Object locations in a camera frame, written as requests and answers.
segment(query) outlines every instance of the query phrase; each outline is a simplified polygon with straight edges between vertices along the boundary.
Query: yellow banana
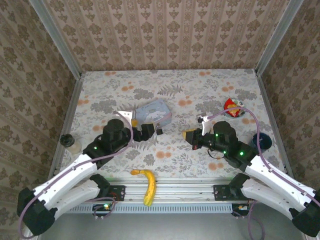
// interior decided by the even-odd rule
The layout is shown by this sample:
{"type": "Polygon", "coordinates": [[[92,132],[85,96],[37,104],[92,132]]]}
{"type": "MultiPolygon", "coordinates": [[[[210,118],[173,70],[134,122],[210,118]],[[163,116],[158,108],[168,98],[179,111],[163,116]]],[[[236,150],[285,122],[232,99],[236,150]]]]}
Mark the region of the yellow banana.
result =
{"type": "Polygon", "coordinates": [[[156,177],[152,171],[146,170],[146,169],[144,170],[134,169],[131,171],[131,175],[138,175],[138,174],[143,174],[148,179],[148,188],[144,195],[143,204],[150,207],[152,202],[154,201],[155,194],[156,194],[156,189],[157,189],[156,177]]]}

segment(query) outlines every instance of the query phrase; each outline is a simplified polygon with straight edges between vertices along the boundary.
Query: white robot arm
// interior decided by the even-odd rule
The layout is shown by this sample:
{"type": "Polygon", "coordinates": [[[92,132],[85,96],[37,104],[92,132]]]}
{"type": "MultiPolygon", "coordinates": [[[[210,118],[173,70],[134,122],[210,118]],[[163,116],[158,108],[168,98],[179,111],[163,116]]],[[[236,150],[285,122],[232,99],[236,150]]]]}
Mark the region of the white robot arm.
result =
{"type": "Polygon", "coordinates": [[[184,131],[184,139],[193,150],[206,147],[222,152],[232,167],[245,173],[239,173],[223,188],[215,185],[215,197],[219,195],[223,200],[243,196],[255,199],[287,216],[303,233],[317,236],[320,231],[320,190],[315,191],[292,179],[259,156],[257,150],[238,140],[235,129],[226,121],[215,123],[211,133],[211,119],[206,114],[198,115],[197,121],[202,124],[202,129],[184,131]]]}
{"type": "MultiPolygon", "coordinates": [[[[132,112],[121,111],[117,114],[132,125],[132,112]]],[[[109,182],[101,175],[93,174],[125,150],[130,140],[146,141],[154,132],[153,123],[142,124],[141,130],[133,127],[131,132],[121,120],[111,119],[103,128],[103,134],[97,136],[67,168],[42,185],[32,190],[26,187],[19,193],[17,215],[37,236],[69,209],[88,200],[108,197],[109,182]],[[73,188],[88,177],[85,183],[73,188]]]]}

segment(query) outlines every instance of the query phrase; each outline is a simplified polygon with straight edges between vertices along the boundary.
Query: wire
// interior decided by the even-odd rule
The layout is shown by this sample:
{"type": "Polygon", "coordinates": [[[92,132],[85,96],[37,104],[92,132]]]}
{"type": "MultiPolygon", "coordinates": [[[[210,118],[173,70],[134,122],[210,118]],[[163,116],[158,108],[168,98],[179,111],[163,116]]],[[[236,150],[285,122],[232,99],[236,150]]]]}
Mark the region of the wire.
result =
{"type": "Polygon", "coordinates": [[[247,220],[248,220],[248,232],[249,232],[249,236],[250,236],[250,239],[251,239],[251,240],[255,240],[254,237],[253,237],[253,235],[252,235],[252,226],[251,226],[251,220],[255,220],[255,221],[260,225],[260,227],[261,227],[262,236],[261,236],[260,240],[264,240],[265,237],[266,237],[266,230],[265,230],[265,227],[264,227],[263,223],[262,223],[259,219],[255,218],[255,217],[253,217],[253,216],[251,215],[251,214],[252,214],[252,211],[253,211],[253,209],[254,209],[254,205],[255,205],[256,203],[257,203],[256,200],[252,203],[252,205],[251,205],[251,207],[250,207],[250,209],[249,209],[249,213],[248,213],[247,216],[242,216],[240,213],[238,213],[238,212],[236,212],[236,211],[233,211],[233,213],[236,214],[236,215],[238,215],[238,216],[240,216],[240,217],[247,218],[247,220]]]}
{"type": "Polygon", "coordinates": [[[208,154],[209,154],[209,156],[210,156],[211,158],[213,158],[213,159],[223,159],[223,158],[225,157],[224,154],[223,154],[222,157],[214,157],[214,156],[212,156],[212,155],[210,154],[209,150],[210,150],[210,149],[208,148],[208,154]]]}
{"type": "Polygon", "coordinates": [[[160,123],[160,122],[162,122],[162,121],[164,121],[164,120],[167,120],[167,119],[169,119],[169,118],[171,118],[171,117],[172,117],[172,113],[169,112],[169,113],[167,113],[166,115],[164,115],[161,119],[159,119],[159,120],[157,120],[157,121],[154,121],[153,123],[154,123],[154,125],[157,125],[158,123],[160,123]]]}
{"type": "Polygon", "coordinates": [[[62,173],[61,175],[59,175],[56,179],[54,179],[50,184],[48,184],[41,192],[39,192],[34,198],[32,198],[31,201],[29,201],[29,202],[27,203],[27,205],[24,207],[24,209],[22,210],[21,215],[20,215],[19,220],[18,220],[18,233],[19,233],[20,238],[28,240],[28,239],[32,239],[32,238],[35,237],[35,236],[24,236],[24,234],[23,234],[23,232],[22,232],[22,223],[23,223],[24,216],[25,216],[28,208],[30,208],[30,206],[31,206],[42,194],[44,194],[49,188],[51,188],[56,182],[58,182],[58,181],[59,181],[60,179],[62,179],[65,175],[67,175],[68,173],[70,173],[71,171],[75,170],[76,168],[78,168],[78,167],[80,167],[80,166],[82,166],[82,165],[85,165],[85,164],[87,164],[87,163],[95,163],[95,162],[97,162],[97,161],[99,161],[99,160],[102,160],[102,159],[106,159],[106,158],[111,158],[111,157],[117,156],[117,155],[123,153],[125,150],[127,150],[127,148],[129,148],[130,144],[132,143],[132,141],[133,141],[133,139],[134,139],[134,132],[133,132],[133,129],[132,129],[132,127],[131,127],[131,124],[130,124],[130,123],[128,122],[128,120],[127,120],[124,116],[122,116],[119,112],[114,111],[113,114],[120,116],[120,117],[123,119],[123,121],[129,126],[129,130],[130,130],[131,135],[130,135],[130,140],[129,140],[127,146],[124,147],[124,148],[122,148],[121,150],[115,152],[115,153],[110,154],[110,155],[101,156],[101,157],[97,157],[97,158],[94,158],[94,159],[90,159],[90,160],[81,162],[81,163],[75,165],[74,167],[68,169],[67,171],[65,171],[64,173],[62,173]]]}
{"type": "Polygon", "coordinates": [[[253,220],[255,220],[256,222],[258,222],[258,224],[260,224],[261,229],[262,229],[262,237],[261,237],[260,240],[264,240],[264,239],[265,239],[265,236],[266,236],[266,232],[265,232],[265,227],[264,227],[264,225],[263,225],[262,222],[260,222],[258,219],[256,219],[256,218],[254,218],[254,217],[251,216],[252,211],[254,210],[254,206],[255,206],[256,203],[257,203],[257,200],[255,200],[255,201],[252,203],[252,205],[251,205],[251,207],[250,207],[250,209],[249,209],[249,213],[248,213],[248,232],[249,232],[250,239],[251,239],[251,240],[254,240],[254,237],[253,237],[252,231],[251,231],[251,219],[253,219],[253,220]]]}
{"type": "Polygon", "coordinates": [[[118,194],[116,194],[115,192],[111,191],[110,194],[112,194],[112,196],[115,198],[116,201],[119,201],[119,197],[118,194]]]}
{"type": "Polygon", "coordinates": [[[242,107],[242,106],[236,106],[236,107],[232,107],[232,108],[228,108],[225,110],[222,110],[220,112],[218,112],[215,115],[209,116],[207,119],[211,120],[225,112],[228,112],[230,110],[236,110],[236,109],[241,109],[241,110],[245,110],[246,112],[248,112],[255,120],[255,124],[256,124],[256,146],[258,148],[258,152],[259,152],[259,156],[261,157],[262,162],[264,163],[264,165],[268,168],[268,170],[270,170],[271,173],[273,173],[274,175],[276,175],[278,178],[280,178],[281,180],[283,180],[284,182],[286,182],[287,184],[289,184],[290,186],[294,187],[295,189],[297,189],[299,192],[301,192],[301,194],[306,195],[309,199],[311,199],[315,204],[317,204],[320,207],[320,202],[318,202],[314,197],[312,197],[309,193],[307,193],[306,191],[304,191],[303,189],[301,189],[300,187],[296,186],[294,183],[292,183],[290,180],[286,179],[285,177],[281,176],[279,173],[277,173],[276,171],[273,171],[273,168],[271,166],[269,166],[269,164],[267,163],[267,161],[265,160],[261,148],[260,148],[260,143],[259,143],[259,139],[260,139],[260,125],[259,125],[259,121],[256,118],[256,116],[254,115],[254,113],[252,111],[250,111],[249,109],[242,107]]]}
{"type": "MultiPolygon", "coordinates": [[[[112,201],[112,208],[110,209],[110,211],[105,216],[103,216],[103,219],[104,219],[104,218],[109,217],[110,214],[115,210],[117,202],[113,197],[106,196],[106,197],[99,197],[99,198],[96,198],[96,199],[88,200],[88,201],[86,201],[86,203],[88,203],[88,202],[97,202],[97,201],[101,201],[101,200],[111,200],[112,201]]],[[[94,208],[93,216],[96,217],[97,216],[97,210],[102,209],[103,207],[104,206],[96,206],[94,208]]]]}

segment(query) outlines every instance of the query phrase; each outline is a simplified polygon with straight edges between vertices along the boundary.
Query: patterned wallpaper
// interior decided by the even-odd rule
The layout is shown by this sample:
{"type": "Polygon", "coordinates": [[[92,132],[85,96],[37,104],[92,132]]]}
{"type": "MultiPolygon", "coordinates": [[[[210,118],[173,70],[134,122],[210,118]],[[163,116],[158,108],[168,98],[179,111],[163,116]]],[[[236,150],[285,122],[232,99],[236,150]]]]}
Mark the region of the patterned wallpaper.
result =
{"type": "Polygon", "coordinates": [[[320,188],[320,1],[303,2],[262,79],[295,177],[320,188]]]}
{"type": "Polygon", "coordinates": [[[254,68],[288,0],[45,0],[83,71],[254,68]]]}
{"type": "Polygon", "coordinates": [[[27,0],[0,1],[0,239],[17,197],[48,177],[75,79],[27,0]]]}

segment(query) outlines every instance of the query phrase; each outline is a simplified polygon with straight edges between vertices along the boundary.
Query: floral tablecloth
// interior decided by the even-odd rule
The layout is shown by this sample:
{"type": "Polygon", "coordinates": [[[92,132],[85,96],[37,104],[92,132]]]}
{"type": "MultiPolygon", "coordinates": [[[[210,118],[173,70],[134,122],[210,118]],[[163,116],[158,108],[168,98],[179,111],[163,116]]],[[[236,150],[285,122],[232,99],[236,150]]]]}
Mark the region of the floral tablecloth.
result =
{"type": "MultiPolygon", "coordinates": [[[[208,115],[223,109],[228,98],[242,101],[258,118],[261,131],[272,138],[265,158],[284,170],[260,88],[252,69],[143,70],[87,72],[75,111],[71,134],[84,149],[102,133],[113,111],[136,109],[163,99],[172,112],[172,122],[163,135],[154,134],[146,142],[135,142],[126,152],[103,166],[106,178],[137,178],[132,169],[150,169],[161,178],[232,178],[239,170],[223,159],[208,156],[207,149],[192,150],[182,131],[199,128],[196,115],[208,115]]],[[[228,121],[240,141],[249,143],[256,133],[254,119],[246,113],[240,118],[220,115],[212,120],[228,121]]],[[[65,151],[61,169],[77,155],[65,151]]]]}

